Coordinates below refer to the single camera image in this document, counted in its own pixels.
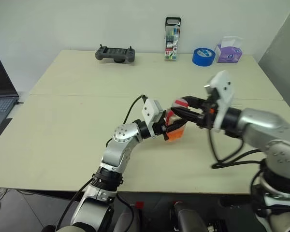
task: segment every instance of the game controller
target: game controller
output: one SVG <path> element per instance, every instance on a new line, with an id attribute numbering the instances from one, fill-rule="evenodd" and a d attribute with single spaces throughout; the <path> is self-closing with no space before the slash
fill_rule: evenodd
<path id="1" fill-rule="evenodd" d="M 123 63 L 125 60 L 128 62 L 134 62 L 134 55 L 135 50 L 132 49 L 131 46 L 124 49 L 102 46 L 102 44 L 100 44 L 100 48 L 95 53 L 95 57 L 98 60 L 102 60 L 103 58 L 113 58 L 116 63 Z"/>

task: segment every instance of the purple tissue box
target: purple tissue box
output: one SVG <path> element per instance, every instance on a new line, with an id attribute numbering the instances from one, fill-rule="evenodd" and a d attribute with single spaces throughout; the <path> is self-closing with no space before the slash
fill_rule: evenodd
<path id="1" fill-rule="evenodd" d="M 221 48 L 221 44 L 218 44 L 215 53 L 215 59 L 218 63 L 237 63 L 243 52 L 239 47 Z"/>

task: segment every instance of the laptop keyboard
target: laptop keyboard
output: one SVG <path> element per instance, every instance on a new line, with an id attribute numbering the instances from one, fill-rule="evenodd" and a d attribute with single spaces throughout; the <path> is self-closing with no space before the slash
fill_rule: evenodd
<path id="1" fill-rule="evenodd" d="M 5 112 L 9 108 L 12 101 L 13 99 L 0 99 L 0 113 Z"/>

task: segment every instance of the tissue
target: tissue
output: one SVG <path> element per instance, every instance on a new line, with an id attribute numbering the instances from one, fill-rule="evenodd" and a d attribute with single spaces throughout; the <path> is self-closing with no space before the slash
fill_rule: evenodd
<path id="1" fill-rule="evenodd" d="M 215 53 L 218 63 L 237 63 L 242 56 L 243 39 L 237 36 L 225 36 L 220 44 L 217 44 Z"/>

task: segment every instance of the blue tape roll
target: blue tape roll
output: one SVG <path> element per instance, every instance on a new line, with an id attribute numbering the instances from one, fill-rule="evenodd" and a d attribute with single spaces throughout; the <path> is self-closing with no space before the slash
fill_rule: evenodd
<path id="1" fill-rule="evenodd" d="M 211 49 L 200 47 L 193 52 L 192 62 L 199 66 L 210 66 L 215 58 L 215 52 Z"/>

